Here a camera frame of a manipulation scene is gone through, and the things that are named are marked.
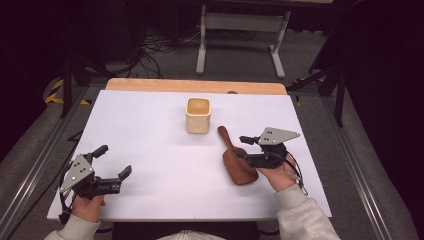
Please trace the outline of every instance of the metal frame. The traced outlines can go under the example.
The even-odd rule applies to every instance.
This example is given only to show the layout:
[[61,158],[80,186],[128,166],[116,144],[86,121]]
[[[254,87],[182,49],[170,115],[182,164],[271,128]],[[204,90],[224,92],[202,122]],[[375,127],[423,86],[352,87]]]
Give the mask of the metal frame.
[[65,130],[68,122],[72,118],[75,110],[78,108],[78,103],[81,102],[81,100],[84,98],[86,91],[86,87],[80,87],[77,89],[77,91],[75,91],[74,102],[72,104],[73,106],[70,108],[68,114],[66,114],[64,118],[59,119],[52,135],[48,139],[37,160],[34,162],[34,165],[29,171],[27,177],[19,187],[18,192],[13,198],[11,204],[3,214],[3,217],[0,221],[0,239],[6,239],[17,222],[19,215],[25,207],[25,204],[27,203],[38,181],[40,180],[44,169],[49,164],[50,158],[58,145],[59,138]]
[[338,122],[334,119],[333,111],[334,106],[329,97],[321,97],[321,102],[324,105],[324,109],[329,116],[329,119],[333,125],[333,129],[337,135],[338,140],[340,141],[340,145],[345,154],[347,168],[352,175],[353,181],[358,190],[359,196],[364,204],[365,210],[370,219],[371,225],[375,231],[375,234],[378,239],[392,239],[389,230],[384,222],[383,216],[381,215],[380,209],[377,206],[377,202],[375,200],[374,194],[372,193],[368,183],[362,174],[362,170],[358,164],[358,160],[353,152],[351,144],[349,142],[346,133],[343,128],[339,127]]
[[246,30],[261,32],[277,32],[274,45],[270,52],[278,78],[284,78],[285,73],[279,56],[281,42],[287,29],[290,11],[284,16],[257,16],[244,14],[207,13],[206,6],[202,6],[200,17],[200,46],[197,57],[196,74],[202,75],[205,70],[206,58],[206,29]]

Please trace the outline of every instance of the person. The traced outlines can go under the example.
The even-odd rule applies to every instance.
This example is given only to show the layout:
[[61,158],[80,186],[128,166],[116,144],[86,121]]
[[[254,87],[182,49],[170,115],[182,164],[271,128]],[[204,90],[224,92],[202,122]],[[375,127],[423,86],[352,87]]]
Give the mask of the person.
[[[295,164],[289,156],[287,160]],[[258,168],[257,170],[268,179],[276,191],[281,239],[340,239],[315,199],[308,198],[300,189],[287,163],[275,169]],[[71,217],[65,227],[60,231],[53,231],[45,239],[93,239],[100,226],[100,207],[105,205],[104,196],[96,196],[92,200],[76,196],[72,204]],[[161,238],[161,240],[173,239],[219,240],[222,238],[189,230]]]

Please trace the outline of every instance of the wooden table edge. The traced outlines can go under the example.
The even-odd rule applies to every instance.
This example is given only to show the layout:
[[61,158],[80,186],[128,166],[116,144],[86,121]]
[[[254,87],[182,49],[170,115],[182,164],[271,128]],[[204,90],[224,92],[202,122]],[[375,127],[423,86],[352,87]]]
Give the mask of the wooden table edge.
[[106,90],[146,91],[146,92],[202,92],[287,95],[281,83],[227,82],[178,79],[135,79],[112,78]]

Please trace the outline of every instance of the white stand leg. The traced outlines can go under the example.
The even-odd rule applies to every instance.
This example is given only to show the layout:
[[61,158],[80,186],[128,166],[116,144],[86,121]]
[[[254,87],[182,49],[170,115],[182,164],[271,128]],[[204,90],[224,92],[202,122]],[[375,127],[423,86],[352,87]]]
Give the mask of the white stand leg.
[[202,6],[202,16],[200,17],[200,47],[199,55],[197,57],[196,74],[202,75],[205,71],[205,58],[206,58],[206,6]]
[[274,62],[275,71],[277,72],[278,78],[284,78],[286,75],[281,65],[280,55],[278,51],[280,50],[281,42],[283,41],[284,33],[286,32],[287,24],[289,23],[290,11],[284,13],[284,18],[281,20],[280,28],[277,34],[277,40],[275,45],[271,45],[270,52],[272,61]]

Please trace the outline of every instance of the aluminum rail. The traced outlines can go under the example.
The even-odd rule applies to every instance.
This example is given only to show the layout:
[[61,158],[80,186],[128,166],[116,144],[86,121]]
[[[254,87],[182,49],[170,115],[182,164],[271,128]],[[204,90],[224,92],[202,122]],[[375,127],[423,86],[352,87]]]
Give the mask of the aluminum rail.
[[29,171],[27,177],[25,178],[25,180],[22,182],[21,186],[19,187],[19,190],[16,193],[15,197],[13,198],[8,209],[4,213],[0,221],[0,239],[1,240],[7,239],[15,223],[19,219],[19,215],[21,214],[22,210],[25,207],[25,204],[27,203],[38,181],[40,180],[41,175],[44,172],[44,169],[47,167],[51,159],[51,156],[58,145],[59,139],[63,131],[65,130],[69,120],[72,118],[72,115],[75,113],[75,110],[78,108],[78,105],[83,99],[86,92],[87,92],[86,87],[79,87],[75,91],[75,96],[73,97],[74,101],[72,103],[71,109],[69,110],[68,114],[64,118],[59,119],[46,145],[44,146],[37,160],[35,161],[33,167]]
[[392,239],[387,226],[381,216],[380,210],[378,209],[374,195],[369,188],[367,181],[362,174],[362,170],[359,167],[357,158],[353,152],[351,144],[343,128],[339,127],[334,117],[334,105],[329,97],[321,97],[322,104],[327,115],[330,117],[331,124],[335,130],[337,138],[340,141],[346,158],[346,163],[350,174],[352,175],[353,181],[355,182],[356,188],[361,197],[362,203],[364,204],[365,210],[367,211],[368,217],[370,218],[372,227],[376,233],[378,239],[386,240]]

